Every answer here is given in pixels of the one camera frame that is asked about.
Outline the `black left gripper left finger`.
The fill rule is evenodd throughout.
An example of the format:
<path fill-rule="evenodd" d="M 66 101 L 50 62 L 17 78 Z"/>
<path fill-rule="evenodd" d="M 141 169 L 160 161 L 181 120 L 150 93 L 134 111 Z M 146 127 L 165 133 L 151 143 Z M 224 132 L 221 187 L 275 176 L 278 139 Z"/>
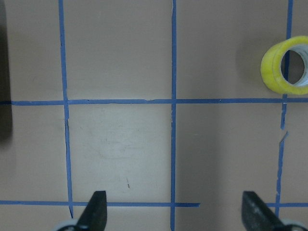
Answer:
<path fill-rule="evenodd" d="M 107 224 L 106 191 L 95 191 L 76 223 L 77 231 L 103 231 Z"/>

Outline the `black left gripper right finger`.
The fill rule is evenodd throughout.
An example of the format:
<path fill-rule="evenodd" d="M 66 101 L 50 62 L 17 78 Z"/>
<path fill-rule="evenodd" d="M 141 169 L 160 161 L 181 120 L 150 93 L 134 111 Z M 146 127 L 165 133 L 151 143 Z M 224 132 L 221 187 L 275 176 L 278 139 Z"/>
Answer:
<path fill-rule="evenodd" d="M 247 231 L 283 231 L 285 227 L 254 191 L 242 194 L 242 223 Z"/>

